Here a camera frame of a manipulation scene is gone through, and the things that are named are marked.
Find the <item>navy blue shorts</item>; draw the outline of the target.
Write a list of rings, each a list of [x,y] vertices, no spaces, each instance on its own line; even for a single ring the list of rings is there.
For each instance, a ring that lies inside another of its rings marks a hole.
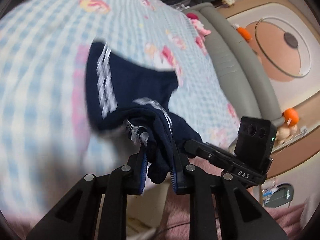
[[[141,67],[99,41],[90,46],[85,76],[89,121],[99,132],[130,126],[143,144],[150,163],[148,177],[155,184],[162,183],[172,170],[174,145],[202,140],[182,117],[169,111],[169,100],[177,88],[174,71]]]

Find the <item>orange plush toy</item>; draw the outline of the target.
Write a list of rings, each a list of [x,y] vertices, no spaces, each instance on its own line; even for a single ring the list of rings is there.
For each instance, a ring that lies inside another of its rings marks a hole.
[[[249,42],[252,40],[252,35],[250,34],[250,32],[247,29],[239,26],[238,24],[234,24],[233,28],[242,36],[242,38],[246,42]]]
[[[283,117],[287,126],[295,126],[299,122],[299,114],[294,108],[288,108],[284,111]]]

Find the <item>grey padded headboard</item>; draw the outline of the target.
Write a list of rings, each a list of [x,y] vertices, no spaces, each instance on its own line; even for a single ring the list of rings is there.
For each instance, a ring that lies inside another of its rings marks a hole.
[[[210,3],[184,10],[187,13],[195,14],[211,31],[204,44],[220,87],[238,117],[262,118],[281,126],[284,118],[271,81],[244,38]]]

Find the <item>blue checkered cartoon blanket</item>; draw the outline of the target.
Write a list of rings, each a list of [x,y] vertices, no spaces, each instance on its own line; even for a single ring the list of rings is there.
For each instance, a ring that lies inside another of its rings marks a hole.
[[[93,132],[85,68],[94,40],[124,59],[173,70],[169,110],[204,141],[227,148],[239,118],[208,44],[182,12],[160,0],[28,0],[1,19],[1,211],[35,225],[85,174],[106,174],[135,147],[123,127]]]

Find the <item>pink plush toy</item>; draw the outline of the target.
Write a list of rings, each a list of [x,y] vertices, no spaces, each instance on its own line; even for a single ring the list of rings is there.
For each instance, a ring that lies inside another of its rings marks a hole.
[[[210,35],[212,32],[210,30],[207,30],[204,25],[199,20],[199,17],[196,14],[193,14],[191,12],[186,14],[187,18],[191,21],[194,28],[197,30],[199,35],[204,38],[208,35]]]

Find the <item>round orange wall decoration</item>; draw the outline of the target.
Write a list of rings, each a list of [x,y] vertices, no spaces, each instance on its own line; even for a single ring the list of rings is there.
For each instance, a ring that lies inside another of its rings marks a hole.
[[[261,59],[271,80],[290,82],[310,73],[309,46],[289,22],[277,17],[264,17],[248,24],[246,30],[252,35],[249,45]]]

